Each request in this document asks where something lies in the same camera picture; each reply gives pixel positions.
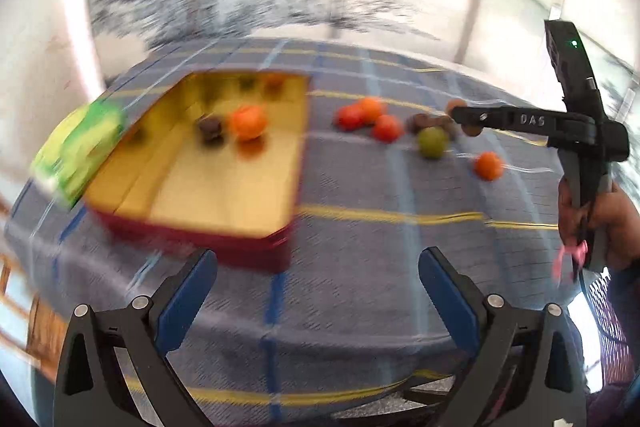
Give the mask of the purple sleeve forearm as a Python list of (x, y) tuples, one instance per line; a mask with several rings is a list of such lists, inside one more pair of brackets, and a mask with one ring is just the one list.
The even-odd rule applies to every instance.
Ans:
[[(618, 323), (626, 337), (636, 376), (639, 376), (639, 261), (611, 273), (610, 300)], [(587, 399), (591, 426), (637, 426), (639, 392), (631, 393), (623, 383), (603, 387)]]

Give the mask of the person's right hand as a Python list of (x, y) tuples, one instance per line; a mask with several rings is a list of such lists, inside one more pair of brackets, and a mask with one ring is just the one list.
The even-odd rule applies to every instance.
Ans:
[(578, 244), (578, 225), (590, 216), (589, 230), (606, 233), (605, 262), (610, 272), (620, 272), (639, 259), (639, 213), (627, 194), (615, 183), (600, 193), (591, 206), (573, 207), (570, 184), (562, 178), (558, 186), (559, 234), (566, 246)]

